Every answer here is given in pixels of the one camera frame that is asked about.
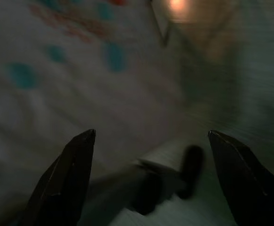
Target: light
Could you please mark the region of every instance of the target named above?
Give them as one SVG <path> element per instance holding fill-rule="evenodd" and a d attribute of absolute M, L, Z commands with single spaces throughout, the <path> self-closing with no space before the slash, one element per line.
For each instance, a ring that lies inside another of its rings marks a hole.
<path fill-rule="evenodd" d="M 185 20 L 188 15 L 189 0 L 169 0 L 169 10 L 175 20 Z"/>

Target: blue dot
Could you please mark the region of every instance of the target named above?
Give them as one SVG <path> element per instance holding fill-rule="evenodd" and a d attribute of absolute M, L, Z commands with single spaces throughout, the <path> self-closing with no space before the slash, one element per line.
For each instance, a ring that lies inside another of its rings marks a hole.
<path fill-rule="evenodd" d="M 65 51 L 62 47 L 50 45 L 46 48 L 47 54 L 49 58 L 57 63 L 65 63 L 66 62 L 66 55 Z"/>
<path fill-rule="evenodd" d="M 125 69 L 124 51 L 116 43 L 105 43 L 106 60 L 108 66 L 113 72 L 120 72 Z"/>
<path fill-rule="evenodd" d="M 110 5 L 105 2 L 97 3 L 97 11 L 100 19 L 102 20 L 111 20 L 113 18 L 113 12 L 110 8 Z"/>
<path fill-rule="evenodd" d="M 20 89 L 32 89 L 37 86 L 34 69 L 22 63 L 10 63 L 6 66 L 12 82 Z"/>

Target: blurry object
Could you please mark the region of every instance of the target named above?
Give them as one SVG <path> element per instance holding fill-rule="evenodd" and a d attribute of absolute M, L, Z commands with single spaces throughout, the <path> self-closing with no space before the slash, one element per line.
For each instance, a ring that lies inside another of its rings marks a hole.
<path fill-rule="evenodd" d="M 190 146 L 185 150 L 180 177 L 187 183 L 185 189 L 177 192 L 181 199 L 190 198 L 195 190 L 196 183 L 203 168 L 204 152 L 199 146 Z"/>
<path fill-rule="evenodd" d="M 110 4 L 106 2 L 97 3 L 97 11 L 101 20 L 109 23 L 114 20 L 114 12 Z M 111 72 L 118 73 L 125 70 L 125 51 L 122 46 L 115 41 L 116 32 L 112 32 L 104 40 L 104 61 Z"/>
<path fill-rule="evenodd" d="M 190 0 L 168 0 L 168 10 L 171 14 L 171 19 L 175 22 L 186 22 L 185 17 L 188 17 L 190 9 Z"/>
<path fill-rule="evenodd" d="M 19 226 L 106 226 L 125 207 L 147 215 L 176 191 L 190 191 L 203 164 L 203 150 L 191 147 L 186 149 L 181 173 L 141 161 L 89 186 L 94 142 L 91 129 L 65 146 L 39 180 Z"/>
<path fill-rule="evenodd" d="M 159 36 L 161 37 L 162 44 L 167 46 L 169 35 L 171 31 L 171 24 L 165 17 L 163 12 L 163 5 L 160 0 L 150 0 L 150 7 L 154 16 L 155 24 L 157 25 Z"/>
<path fill-rule="evenodd" d="M 19 226 L 76 225 L 88 188 L 95 130 L 74 137 L 42 175 Z"/>
<path fill-rule="evenodd" d="M 274 176 L 250 148 L 217 131 L 209 132 L 222 191 L 239 226 L 274 226 Z"/>

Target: black object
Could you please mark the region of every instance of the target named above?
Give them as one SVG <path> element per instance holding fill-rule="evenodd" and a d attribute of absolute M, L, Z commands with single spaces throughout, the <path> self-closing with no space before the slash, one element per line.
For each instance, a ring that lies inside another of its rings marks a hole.
<path fill-rule="evenodd" d="M 192 145 L 186 148 L 180 170 L 180 178 L 186 182 L 186 187 L 177 192 L 181 199 L 187 199 L 193 195 L 203 162 L 204 151 L 201 147 Z"/>
<path fill-rule="evenodd" d="M 39 180 L 19 226 L 71 226 L 80 219 L 95 142 L 91 129 L 74 137 Z"/>
<path fill-rule="evenodd" d="M 191 168 L 183 163 L 182 174 L 141 161 L 89 184 L 94 142 L 95 130 L 91 129 L 65 146 L 39 180 L 19 226 L 106 226 L 124 207 L 147 215 L 176 191 L 194 187 L 192 183 L 198 175 L 191 174 L 200 171 L 196 167 L 202 167 L 202 162 Z M 201 148 L 197 151 L 203 155 Z M 202 159 L 192 154 L 185 161 Z"/>
<path fill-rule="evenodd" d="M 239 226 L 274 226 L 274 176 L 250 148 L 217 131 L 209 132 L 222 191 Z"/>

